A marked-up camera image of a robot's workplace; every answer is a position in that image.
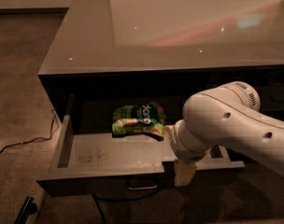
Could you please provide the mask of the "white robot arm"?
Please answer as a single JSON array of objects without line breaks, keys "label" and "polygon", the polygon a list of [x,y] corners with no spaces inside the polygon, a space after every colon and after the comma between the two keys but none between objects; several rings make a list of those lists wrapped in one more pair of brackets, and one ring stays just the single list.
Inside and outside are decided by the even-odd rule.
[{"label": "white robot arm", "polygon": [[213,146],[239,152],[284,177],[284,121],[260,112],[258,92],[242,81],[192,95],[170,131],[170,146],[185,162],[201,160]]}]

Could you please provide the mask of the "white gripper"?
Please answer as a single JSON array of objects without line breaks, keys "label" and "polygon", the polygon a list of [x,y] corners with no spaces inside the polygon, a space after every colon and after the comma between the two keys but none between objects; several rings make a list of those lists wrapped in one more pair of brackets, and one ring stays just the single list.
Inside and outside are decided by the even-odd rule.
[{"label": "white gripper", "polygon": [[195,173],[196,164],[207,155],[211,148],[206,147],[187,128],[182,119],[174,126],[165,125],[164,132],[170,137],[170,145],[178,160],[174,162],[175,186],[184,187],[191,183]]}]

